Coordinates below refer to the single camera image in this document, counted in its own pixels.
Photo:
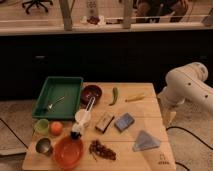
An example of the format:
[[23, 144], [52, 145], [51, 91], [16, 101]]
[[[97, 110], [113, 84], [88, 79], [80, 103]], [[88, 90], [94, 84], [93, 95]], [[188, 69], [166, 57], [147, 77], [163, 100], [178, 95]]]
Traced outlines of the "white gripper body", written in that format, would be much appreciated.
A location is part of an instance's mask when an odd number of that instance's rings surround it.
[[165, 127], [168, 127], [176, 116], [174, 107], [163, 107], [162, 108], [162, 119]]

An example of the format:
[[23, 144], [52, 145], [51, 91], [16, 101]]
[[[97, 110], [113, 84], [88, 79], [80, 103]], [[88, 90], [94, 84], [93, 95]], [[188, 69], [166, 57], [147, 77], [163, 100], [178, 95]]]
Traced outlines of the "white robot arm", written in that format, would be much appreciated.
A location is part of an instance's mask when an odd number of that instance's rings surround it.
[[176, 116], [174, 108], [183, 104], [186, 99], [213, 114], [213, 88], [205, 84], [207, 78], [207, 67], [200, 62], [174, 68], [166, 74], [166, 86], [157, 95], [165, 127]]

